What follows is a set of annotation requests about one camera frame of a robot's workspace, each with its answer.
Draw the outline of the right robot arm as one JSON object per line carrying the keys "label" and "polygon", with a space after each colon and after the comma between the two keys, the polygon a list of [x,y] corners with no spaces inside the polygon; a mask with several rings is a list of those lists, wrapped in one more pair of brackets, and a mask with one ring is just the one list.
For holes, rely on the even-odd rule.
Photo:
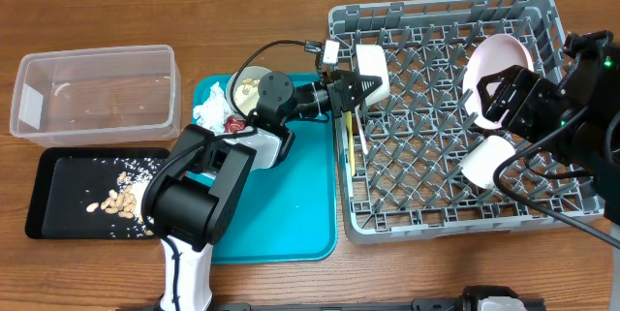
{"label": "right robot arm", "polygon": [[501,180],[517,160],[546,151],[565,166],[577,165],[564,178],[591,177],[595,194],[604,200],[605,218],[619,224],[619,45],[608,30],[570,33],[563,51],[573,64],[558,83],[518,65],[478,82],[483,116],[530,143],[496,168],[493,183],[512,200],[617,248],[617,236],[541,206]]}

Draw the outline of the pink round plate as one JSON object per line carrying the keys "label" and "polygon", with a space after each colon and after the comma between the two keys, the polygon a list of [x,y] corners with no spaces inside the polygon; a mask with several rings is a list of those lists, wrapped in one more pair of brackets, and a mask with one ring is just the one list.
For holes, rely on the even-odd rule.
{"label": "pink round plate", "polygon": [[496,34],[484,40],[468,61],[461,87],[464,93],[470,90],[472,95],[464,103],[464,108],[469,115],[477,115],[474,123],[485,130],[497,130],[501,124],[482,116],[477,84],[482,77],[497,74],[512,65],[534,69],[529,51],[518,39],[508,34]]}

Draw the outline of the green bowl with nuts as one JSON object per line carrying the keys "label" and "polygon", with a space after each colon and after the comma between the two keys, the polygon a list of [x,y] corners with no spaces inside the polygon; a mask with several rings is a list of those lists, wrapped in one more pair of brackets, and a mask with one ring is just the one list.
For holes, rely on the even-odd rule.
{"label": "green bowl with nuts", "polygon": [[388,64],[384,49],[379,45],[355,46],[358,71],[363,76],[380,77],[382,84],[366,99],[365,104],[370,107],[385,99],[389,95]]}

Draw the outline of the yellow plastic spoon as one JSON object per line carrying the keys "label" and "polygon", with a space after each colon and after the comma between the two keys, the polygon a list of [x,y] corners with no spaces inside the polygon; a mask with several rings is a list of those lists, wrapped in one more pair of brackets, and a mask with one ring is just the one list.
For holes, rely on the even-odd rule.
{"label": "yellow plastic spoon", "polygon": [[345,123],[348,138],[348,155],[351,177],[356,175],[356,160],[355,160],[355,141],[353,132],[353,116],[350,111],[345,112]]}

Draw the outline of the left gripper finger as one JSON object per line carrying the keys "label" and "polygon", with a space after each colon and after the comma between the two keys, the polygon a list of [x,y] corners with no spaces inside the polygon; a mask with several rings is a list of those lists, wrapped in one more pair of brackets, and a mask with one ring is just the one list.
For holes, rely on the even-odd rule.
{"label": "left gripper finger", "polygon": [[353,112],[357,107],[367,105],[371,94],[372,91],[370,89],[350,90],[346,94],[346,112]]}
{"label": "left gripper finger", "polygon": [[377,76],[358,75],[356,84],[361,92],[374,92],[383,85],[383,79]]}

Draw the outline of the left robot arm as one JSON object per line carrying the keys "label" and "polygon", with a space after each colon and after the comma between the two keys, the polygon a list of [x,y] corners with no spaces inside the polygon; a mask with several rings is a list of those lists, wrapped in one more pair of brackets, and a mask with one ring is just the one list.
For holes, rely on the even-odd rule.
{"label": "left robot arm", "polygon": [[296,86],[282,72],[258,85],[259,100],[243,130],[216,134],[187,126],[143,194],[141,214],[162,242],[165,290],[159,310],[206,310],[212,250],[227,230],[252,171],[277,167],[295,141],[290,121],[353,111],[385,86],[377,74],[335,70],[330,82]]}

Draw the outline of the white cup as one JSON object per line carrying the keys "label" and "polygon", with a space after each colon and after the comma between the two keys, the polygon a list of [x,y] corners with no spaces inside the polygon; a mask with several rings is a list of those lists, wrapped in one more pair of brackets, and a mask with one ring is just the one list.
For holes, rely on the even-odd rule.
{"label": "white cup", "polygon": [[493,187],[493,173],[515,154],[512,144],[498,136],[489,136],[459,164],[462,174],[482,189]]}

